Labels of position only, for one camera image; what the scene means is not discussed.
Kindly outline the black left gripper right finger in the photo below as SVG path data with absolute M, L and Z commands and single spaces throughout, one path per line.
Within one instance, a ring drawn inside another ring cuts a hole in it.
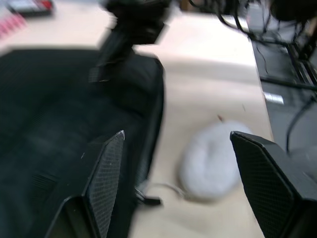
M 233 131 L 230 140 L 245 195 L 266 238 L 317 236 L 317 149 L 290 155 L 262 137 Z

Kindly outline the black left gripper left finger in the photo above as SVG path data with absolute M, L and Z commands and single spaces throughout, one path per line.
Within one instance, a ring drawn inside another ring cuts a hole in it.
M 89 143 L 48 205 L 48 238 L 105 238 L 119 182 L 124 131 Z

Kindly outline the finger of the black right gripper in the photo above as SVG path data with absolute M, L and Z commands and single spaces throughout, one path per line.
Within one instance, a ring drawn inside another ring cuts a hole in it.
M 116 63 L 120 58 L 128 55 L 132 46 L 133 25 L 117 24 L 99 49 L 96 64 L 89 73 L 89 83 L 99 82 L 107 65 Z

